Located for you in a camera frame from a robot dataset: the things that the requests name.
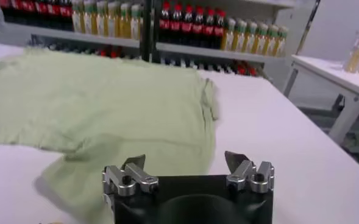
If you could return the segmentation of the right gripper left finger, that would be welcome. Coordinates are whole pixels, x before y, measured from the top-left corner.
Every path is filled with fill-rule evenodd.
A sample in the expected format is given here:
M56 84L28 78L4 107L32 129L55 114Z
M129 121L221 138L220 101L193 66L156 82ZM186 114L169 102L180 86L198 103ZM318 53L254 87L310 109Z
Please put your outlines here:
M155 194L159 189L159 179L144 171L146 155L130 157L120 168L106 166L102 171L103 193L130 197L138 191Z

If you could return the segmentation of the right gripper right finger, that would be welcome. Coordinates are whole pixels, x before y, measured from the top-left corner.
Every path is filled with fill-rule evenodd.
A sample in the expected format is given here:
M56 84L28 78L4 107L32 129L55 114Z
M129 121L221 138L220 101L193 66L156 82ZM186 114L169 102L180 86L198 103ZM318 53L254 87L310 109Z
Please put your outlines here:
M262 161L257 167L246 155L225 151L224 156L231 172L226 176L226 186L235 192L249 189L258 194L274 190L274 166Z

